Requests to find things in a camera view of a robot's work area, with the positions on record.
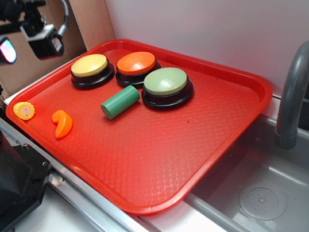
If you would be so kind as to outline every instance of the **gray faucet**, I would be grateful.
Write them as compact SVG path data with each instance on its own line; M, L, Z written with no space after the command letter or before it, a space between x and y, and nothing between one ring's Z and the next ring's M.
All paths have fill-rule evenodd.
M309 41L294 56L285 81L275 129L275 145L291 149L296 145L297 127L309 130Z

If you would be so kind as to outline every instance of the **orange toy pepper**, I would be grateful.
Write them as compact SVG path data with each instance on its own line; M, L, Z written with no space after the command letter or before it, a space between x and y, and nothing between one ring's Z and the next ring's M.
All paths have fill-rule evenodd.
M70 132L73 121L66 112L63 110L56 111L52 116L52 120L53 122L58 123L56 129L56 138L60 139Z

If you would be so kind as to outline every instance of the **sink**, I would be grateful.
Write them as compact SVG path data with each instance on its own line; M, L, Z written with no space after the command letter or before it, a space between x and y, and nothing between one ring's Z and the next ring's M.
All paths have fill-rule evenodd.
M283 150L275 126L260 115L185 200L227 231L307 232L309 134Z

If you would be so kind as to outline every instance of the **white wall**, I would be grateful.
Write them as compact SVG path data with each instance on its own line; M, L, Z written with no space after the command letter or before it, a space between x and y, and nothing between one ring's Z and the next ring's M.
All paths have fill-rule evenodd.
M309 0L105 0L117 39L260 75L281 94L309 40Z

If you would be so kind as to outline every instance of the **plastic tray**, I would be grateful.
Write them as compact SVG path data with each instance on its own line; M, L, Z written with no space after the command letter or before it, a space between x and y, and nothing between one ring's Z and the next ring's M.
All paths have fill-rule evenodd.
M183 69L194 86L190 102L156 111L140 99L109 120L100 105L123 88L115 77L96 89L75 88L73 60L15 97L6 114L122 210L149 215L186 196L268 105L272 89L262 77L130 40L103 43L83 56L104 54L116 67L135 51L153 53L162 67ZM32 119L14 115L20 101L34 105ZM73 127L56 139L51 116L60 109L72 117Z

